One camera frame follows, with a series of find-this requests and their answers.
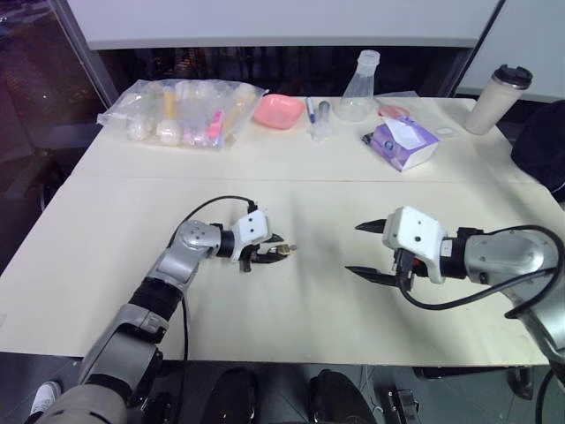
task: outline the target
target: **plastic vial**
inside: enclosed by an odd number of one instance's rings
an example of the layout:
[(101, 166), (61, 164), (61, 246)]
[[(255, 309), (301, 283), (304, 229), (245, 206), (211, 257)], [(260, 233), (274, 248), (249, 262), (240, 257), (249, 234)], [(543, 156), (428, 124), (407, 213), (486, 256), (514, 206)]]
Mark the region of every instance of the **plastic vial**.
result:
[(316, 111), (316, 119), (312, 124), (312, 139), (321, 143), (329, 139), (331, 130), (329, 127), (329, 103), (321, 102)]
[(373, 111), (374, 72), (379, 61), (378, 51), (363, 50), (359, 54), (355, 74), (335, 107), (338, 117), (346, 121), (361, 122)]

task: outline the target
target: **white cup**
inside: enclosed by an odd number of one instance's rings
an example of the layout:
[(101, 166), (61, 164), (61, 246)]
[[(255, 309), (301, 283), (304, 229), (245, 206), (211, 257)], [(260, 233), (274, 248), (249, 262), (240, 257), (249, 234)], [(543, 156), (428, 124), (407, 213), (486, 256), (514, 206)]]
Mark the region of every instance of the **white cup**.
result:
[(531, 84), (531, 72), (518, 66), (502, 65), (486, 84), (464, 127), (469, 133), (483, 135), (504, 116)]

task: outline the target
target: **pink dish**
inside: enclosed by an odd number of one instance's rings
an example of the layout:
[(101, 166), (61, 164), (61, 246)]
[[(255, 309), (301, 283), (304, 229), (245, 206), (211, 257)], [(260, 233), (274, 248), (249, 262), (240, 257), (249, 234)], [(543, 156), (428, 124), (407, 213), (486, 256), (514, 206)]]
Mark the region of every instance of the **pink dish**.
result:
[(261, 99), (253, 117), (264, 126), (286, 130), (298, 121), (304, 107), (304, 102), (294, 97), (266, 95)]
[(400, 106), (395, 106), (394, 104), (382, 104), (379, 107), (379, 116), (398, 119), (399, 117), (409, 117), (410, 111)]

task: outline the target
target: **cotton ball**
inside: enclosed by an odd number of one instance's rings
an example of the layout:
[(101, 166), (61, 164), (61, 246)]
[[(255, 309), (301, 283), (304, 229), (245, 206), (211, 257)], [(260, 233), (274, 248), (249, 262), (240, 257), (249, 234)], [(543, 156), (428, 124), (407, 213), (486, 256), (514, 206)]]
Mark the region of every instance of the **cotton ball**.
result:
[(214, 84), (205, 79), (199, 79), (196, 81), (195, 93), (197, 99), (213, 99), (217, 96)]
[(191, 96), (191, 83), (187, 80), (179, 81), (175, 84), (175, 100), (180, 102), (187, 100)]
[(127, 121), (127, 135), (132, 140), (144, 140), (154, 130), (153, 121), (147, 115), (137, 114)]
[(162, 144), (178, 146), (183, 136), (183, 128), (175, 119), (163, 119), (157, 126), (157, 135)]
[(256, 95), (255, 87), (251, 84), (247, 84), (246, 82), (242, 82), (237, 86), (234, 95), (238, 100), (247, 100), (249, 98), (254, 98)]

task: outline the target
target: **plastic bag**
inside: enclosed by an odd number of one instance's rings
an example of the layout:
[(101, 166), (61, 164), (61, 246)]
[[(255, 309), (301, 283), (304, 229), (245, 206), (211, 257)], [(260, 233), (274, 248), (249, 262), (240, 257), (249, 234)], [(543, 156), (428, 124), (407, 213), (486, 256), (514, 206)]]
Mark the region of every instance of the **plastic bag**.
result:
[(97, 122), (123, 125), (132, 140), (221, 148), (237, 136), (266, 92), (220, 79), (140, 79)]

